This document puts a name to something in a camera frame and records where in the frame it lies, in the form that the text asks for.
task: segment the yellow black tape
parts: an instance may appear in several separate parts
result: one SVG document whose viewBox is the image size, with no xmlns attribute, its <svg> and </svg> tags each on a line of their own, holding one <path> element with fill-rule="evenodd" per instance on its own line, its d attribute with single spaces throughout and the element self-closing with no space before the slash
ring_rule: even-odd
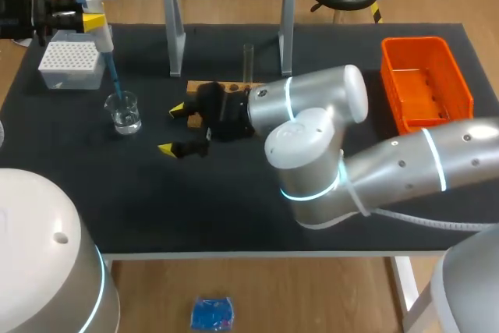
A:
<svg viewBox="0 0 499 333">
<path fill-rule="evenodd" d="M 373 14 L 374 23 L 383 23 L 383 17 L 381 17 L 380 7 L 377 2 L 371 5 L 371 13 Z"/>
</svg>

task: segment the black table surface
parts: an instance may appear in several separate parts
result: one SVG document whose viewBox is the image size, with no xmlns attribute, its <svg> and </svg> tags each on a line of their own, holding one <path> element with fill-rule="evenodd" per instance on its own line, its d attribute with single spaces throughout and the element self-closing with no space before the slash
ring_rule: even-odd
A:
<svg viewBox="0 0 499 333">
<path fill-rule="evenodd" d="M 263 140 L 213 143 L 206 158 L 176 160 L 158 144 L 188 140 L 196 130 L 168 119 L 186 98 L 186 80 L 241 80 L 242 45 L 255 46 L 255 81 L 280 77 L 276 26 L 188 26 L 183 77 L 168 75 L 165 27 L 114 25 L 115 63 L 126 90 L 139 99 L 143 128 L 121 138 L 103 109 L 112 92 L 49 91 L 32 43 L 0 112 L 1 168 L 47 177 L 73 200 L 104 253 L 225 251 L 445 250 L 469 233 L 446 232 L 390 218 L 355 215 L 324 230 L 302 228 L 281 196 Z M 347 156 L 396 135 L 380 81 L 386 37 L 443 37 L 469 85 L 475 116 L 499 105 L 464 29 L 456 24 L 297 25 L 293 74 L 355 64 L 363 71 L 370 114 L 346 135 Z M 498 222 L 497 180 L 387 208 L 446 221 Z"/>
</svg>

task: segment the water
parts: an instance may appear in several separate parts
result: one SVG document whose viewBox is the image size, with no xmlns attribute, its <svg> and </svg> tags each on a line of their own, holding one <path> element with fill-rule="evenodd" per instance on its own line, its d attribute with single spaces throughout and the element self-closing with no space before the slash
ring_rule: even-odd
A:
<svg viewBox="0 0 499 333">
<path fill-rule="evenodd" d="M 115 123 L 116 131 L 122 135 L 134 134 L 138 132 L 142 126 L 137 107 L 113 111 L 111 116 Z"/>
</svg>

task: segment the table leg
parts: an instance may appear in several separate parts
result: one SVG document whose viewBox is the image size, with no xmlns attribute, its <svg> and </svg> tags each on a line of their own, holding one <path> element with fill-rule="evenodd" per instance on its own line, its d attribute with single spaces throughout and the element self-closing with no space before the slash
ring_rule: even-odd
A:
<svg viewBox="0 0 499 333">
<path fill-rule="evenodd" d="M 423 290 L 410 311 L 404 316 L 402 325 L 405 333 L 424 333 L 437 319 L 437 312 L 431 299 L 430 283 Z"/>
<path fill-rule="evenodd" d="M 106 267 L 108 268 L 109 271 L 111 271 L 112 269 L 112 261 L 111 259 L 108 259 L 105 255 L 104 255 L 104 263 L 106 264 Z"/>
<path fill-rule="evenodd" d="M 395 276 L 398 299 L 405 315 L 418 299 L 419 292 L 409 257 L 391 257 L 391 268 Z"/>
</svg>

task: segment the robotic arm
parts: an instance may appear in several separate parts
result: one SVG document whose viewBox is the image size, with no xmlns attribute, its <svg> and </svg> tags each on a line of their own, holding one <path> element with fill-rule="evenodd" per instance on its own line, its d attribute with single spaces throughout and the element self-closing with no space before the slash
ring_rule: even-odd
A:
<svg viewBox="0 0 499 333">
<path fill-rule="evenodd" d="M 281 192 L 290 200 L 298 223 L 307 228 L 326 228 L 359 212 L 439 226 L 442 223 L 378 207 L 499 177 L 499 119 L 422 129 L 344 160 L 345 130 L 362 122 L 368 112 L 365 83 L 355 66 L 290 77 L 245 94 L 218 92 L 228 97 L 218 102 L 245 109 L 237 112 L 238 118 L 232 116 L 232 123 L 249 126 L 266 137 L 265 154 L 279 175 Z M 216 116 L 200 114 L 207 123 L 223 122 L 227 107 L 210 112 Z M 218 132 L 212 137 L 217 139 Z M 484 227 L 445 226 L 458 230 Z"/>
</svg>

